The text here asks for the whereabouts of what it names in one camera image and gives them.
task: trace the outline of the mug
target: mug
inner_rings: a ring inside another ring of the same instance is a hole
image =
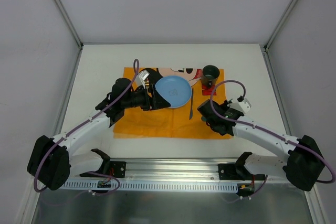
[[[207,87],[211,88],[216,84],[216,81],[219,77],[220,71],[214,65],[207,65],[202,70],[201,83]]]

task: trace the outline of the gray floor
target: gray floor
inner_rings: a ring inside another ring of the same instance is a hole
[[[58,204],[78,194],[47,191],[44,201]],[[33,223],[312,223],[305,195],[288,185],[266,184],[252,200],[228,204],[233,194],[117,191],[110,196],[88,193],[58,207],[39,201]]]

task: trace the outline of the wall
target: wall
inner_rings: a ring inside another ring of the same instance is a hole
[[[34,142],[52,134],[78,47],[52,0],[0,6],[0,223],[10,224]]]
[[[270,49],[293,134],[314,137],[334,168],[335,19],[335,0],[300,0]],[[326,170],[321,177],[330,179]],[[330,223],[336,223],[336,185],[318,188]]]
[[[257,43],[290,0],[62,0],[84,43]]]

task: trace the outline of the white table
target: white table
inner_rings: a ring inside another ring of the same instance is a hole
[[[141,67],[203,68],[212,64],[223,68],[225,79],[246,86],[251,102],[249,117],[271,129],[285,132],[259,45],[85,45],[79,62],[63,131],[85,119],[101,102],[124,67],[138,58]],[[226,85],[227,98],[236,98],[242,89]],[[196,140],[185,138],[116,139],[110,128],[77,153],[99,148],[113,158],[204,158],[239,157],[244,151],[259,155],[270,152],[247,140]]]

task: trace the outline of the white wall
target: white wall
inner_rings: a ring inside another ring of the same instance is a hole
[[[0,223],[15,223],[35,140],[55,125],[78,52],[52,0],[0,0]]]
[[[270,50],[293,133],[314,137],[334,169],[335,42],[336,0],[300,0]],[[336,223],[336,185],[319,185],[319,192],[330,223]]]
[[[83,42],[264,44],[290,0],[62,0]]]

